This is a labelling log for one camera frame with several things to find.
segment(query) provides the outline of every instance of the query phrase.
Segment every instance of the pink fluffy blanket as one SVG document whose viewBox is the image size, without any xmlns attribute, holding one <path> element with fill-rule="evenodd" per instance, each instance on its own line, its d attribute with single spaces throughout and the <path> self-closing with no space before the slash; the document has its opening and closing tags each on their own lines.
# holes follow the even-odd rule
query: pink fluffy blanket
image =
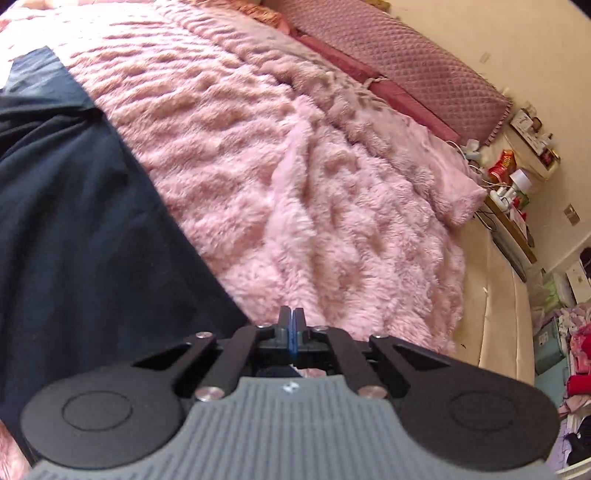
<svg viewBox="0 0 591 480">
<path fill-rule="evenodd" d="M 357 339 L 453 350 L 464 260 L 451 230 L 485 192 L 452 147 L 237 12 L 23 10 L 2 24 L 5 60 L 53 48 L 253 322 L 288 304 Z"/>
</svg>

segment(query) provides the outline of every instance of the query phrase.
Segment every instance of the blue plastic part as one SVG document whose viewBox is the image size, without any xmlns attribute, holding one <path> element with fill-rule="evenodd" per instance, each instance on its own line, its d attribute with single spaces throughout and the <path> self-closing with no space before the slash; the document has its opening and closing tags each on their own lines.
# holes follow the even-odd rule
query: blue plastic part
<svg viewBox="0 0 591 480">
<path fill-rule="evenodd" d="M 290 351 L 292 360 L 297 358 L 297 325 L 296 325 L 296 313 L 291 311 L 290 326 L 287 330 L 287 343 Z"/>
</svg>

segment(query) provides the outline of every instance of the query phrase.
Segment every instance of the dark blue fabric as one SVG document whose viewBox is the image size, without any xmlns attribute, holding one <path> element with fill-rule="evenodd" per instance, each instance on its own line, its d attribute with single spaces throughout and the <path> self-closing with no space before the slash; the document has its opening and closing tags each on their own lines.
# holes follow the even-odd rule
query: dark blue fabric
<svg viewBox="0 0 591 480">
<path fill-rule="evenodd" d="M 48 48 L 0 93 L 0 419 L 41 387 L 247 322 Z"/>
</svg>

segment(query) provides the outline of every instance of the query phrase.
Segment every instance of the circular pad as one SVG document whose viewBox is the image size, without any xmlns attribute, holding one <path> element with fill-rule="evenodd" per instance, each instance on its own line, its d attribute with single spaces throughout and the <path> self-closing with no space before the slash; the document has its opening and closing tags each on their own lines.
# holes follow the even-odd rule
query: circular pad
<svg viewBox="0 0 591 480">
<path fill-rule="evenodd" d="M 63 415 L 75 429 L 101 432 L 122 424 L 131 412 L 131 402 L 121 394 L 88 392 L 68 400 Z"/>
<path fill-rule="evenodd" d="M 543 393 L 468 365 L 417 372 L 397 412 L 422 447 L 479 471 L 545 459 L 557 435 L 556 408 Z"/>
<path fill-rule="evenodd" d="M 140 460 L 164 446 L 184 420 L 161 373 L 124 365 L 51 384 L 25 407 L 22 432 L 41 457 L 70 468 Z"/>
</svg>

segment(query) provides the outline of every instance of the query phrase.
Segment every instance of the red snack bag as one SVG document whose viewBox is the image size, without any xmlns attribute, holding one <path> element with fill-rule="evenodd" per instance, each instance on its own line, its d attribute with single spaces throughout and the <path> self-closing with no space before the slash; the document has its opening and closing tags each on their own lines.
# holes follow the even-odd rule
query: red snack bag
<svg viewBox="0 0 591 480">
<path fill-rule="evenodd" d="M 510 184 L 509 175 L 517 170 L 517 162 L 515 161 L 515 153 L 513 150 L 503 150 L 501 157 L 497 163 L 488 170 L 488 174 L 495 183 Z"/>
</svg>

